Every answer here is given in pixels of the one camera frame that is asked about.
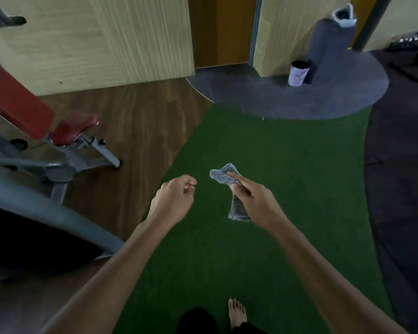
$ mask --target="forearm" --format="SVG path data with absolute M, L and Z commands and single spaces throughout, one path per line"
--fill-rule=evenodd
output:
M 271 234 L 333 333 L 406 333 L 347 281 L 289 220 Z
M 111 333 L 141 272 L 167 232 L 167 227 L 158 227 L 155 220 L 140 224 L 123 247 L 41 332 Z

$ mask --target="small white trash can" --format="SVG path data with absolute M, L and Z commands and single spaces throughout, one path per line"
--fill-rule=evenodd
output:
M 288 77 L 288 84 L 292 87 L 301 86 L 304 79 L 310 70 L 310 64 L 305 61 L 294 61 L 291 64 L 290 76 Z

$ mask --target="red backrest pad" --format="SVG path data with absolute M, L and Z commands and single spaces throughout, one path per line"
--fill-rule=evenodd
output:
M 0 67 L 0 116 L 31 139 L 44 137 L 54 112 Z

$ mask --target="beige textured wall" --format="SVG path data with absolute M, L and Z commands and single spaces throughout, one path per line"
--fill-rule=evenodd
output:
M 316 22 L 350 0 L 263 0 L 253 66 L 260 76 L 289 73 L 303 57 Z
M 0 63 L 36 95 L 194 73 L 187 0 L 0 0 Z
M 395 36 L 418 31 L 418 0 L 392 0 L 364 51 L 385 48 Z

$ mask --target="person's left arm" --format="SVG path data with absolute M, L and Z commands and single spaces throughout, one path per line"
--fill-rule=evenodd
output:
M 186 174 L 164 183 L 147 219 L 41 333 L 111 333 L 150 256 L 189 211 L 195 184 L 196 179 Z

